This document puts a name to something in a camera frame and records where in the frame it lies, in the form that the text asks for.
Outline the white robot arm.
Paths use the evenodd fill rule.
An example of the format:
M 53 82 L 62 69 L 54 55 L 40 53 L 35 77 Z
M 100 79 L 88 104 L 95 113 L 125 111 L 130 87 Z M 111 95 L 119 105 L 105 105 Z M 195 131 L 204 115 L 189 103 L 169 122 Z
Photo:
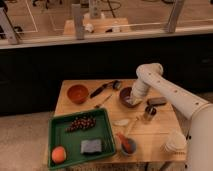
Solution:
M 160 63 L 140 65 L 136 69 L 130 100 L 138 104 L 153 87 L 191 121 L 186 171 L 213 171 L 213 103 L 192 94 L 162 77 Z

